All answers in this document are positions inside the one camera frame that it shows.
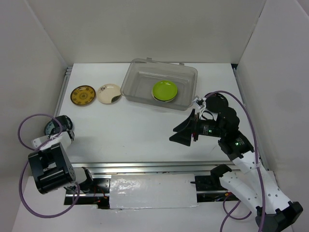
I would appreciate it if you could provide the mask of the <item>large blue floral plate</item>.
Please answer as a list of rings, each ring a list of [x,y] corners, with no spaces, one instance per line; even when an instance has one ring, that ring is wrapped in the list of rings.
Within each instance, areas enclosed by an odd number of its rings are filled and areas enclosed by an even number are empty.
[[[58,124],[52,119],[44,127],[44,135],[54,135],[58,131]]]

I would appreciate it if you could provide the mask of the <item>yellow patterned plate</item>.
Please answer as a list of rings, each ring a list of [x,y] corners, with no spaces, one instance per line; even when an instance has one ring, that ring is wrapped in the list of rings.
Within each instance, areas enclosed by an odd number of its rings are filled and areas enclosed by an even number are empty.
[[[91,104],[96,98],[96,92],[93,87],[82,85],[76,87],[70,94],[70,100],[77,106],[86,106]]]

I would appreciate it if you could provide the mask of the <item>lime green plate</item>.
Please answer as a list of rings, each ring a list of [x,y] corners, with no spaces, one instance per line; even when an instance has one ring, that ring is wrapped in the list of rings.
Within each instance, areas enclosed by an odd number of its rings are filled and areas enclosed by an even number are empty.
[[[152,88],[152,96],[161,100],[174,98],[178,94],[178,88],[175,83],[168,80],[162,80],[154,84]]]

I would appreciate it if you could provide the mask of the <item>small blue floral plate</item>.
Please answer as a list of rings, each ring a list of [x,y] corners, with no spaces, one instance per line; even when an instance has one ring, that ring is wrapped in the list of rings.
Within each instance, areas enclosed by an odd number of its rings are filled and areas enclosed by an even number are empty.
[[[174,99],[176,99],[176,96],[174,98],[171,98],[171,99],[168,99],[168,100],[161,100],[161,99],[158,99],[157,97],[153,96],[153,98],[156,100],[156,101],[159,101],[159,102],[171,102],[173,101]]]

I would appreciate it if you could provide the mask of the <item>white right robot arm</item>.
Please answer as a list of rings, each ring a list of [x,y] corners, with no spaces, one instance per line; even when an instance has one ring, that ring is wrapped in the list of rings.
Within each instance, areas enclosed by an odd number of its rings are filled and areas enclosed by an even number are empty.
[[[250,141],[239,131],[240,120],[234,109],[218,112],[216,119],[207,119],[194,110],[173,131],[170,141],[190,146],[200,135],[218,138],[220,149],[249,181],[239,180],[232,169],[221,164],[211,170],[210,183],[215,189],[225,188],[243,202],[255,216],[262,232],[281,232],[296,222],[303,207],[290,200],[269,175],[255,155]]]

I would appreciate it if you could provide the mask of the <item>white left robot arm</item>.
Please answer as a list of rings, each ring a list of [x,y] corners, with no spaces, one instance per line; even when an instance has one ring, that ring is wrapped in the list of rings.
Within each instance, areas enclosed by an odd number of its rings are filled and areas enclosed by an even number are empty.
[[[66,153],[74,140],[73,123],[68,116],[57,116],[44,129],[44,136],[32,140],[35,149],[28,161],[38,191],[47,194],[58,188],[74,190],[74,183],[82,193],[95,188],[95,180],[85,167],[73,168]]]

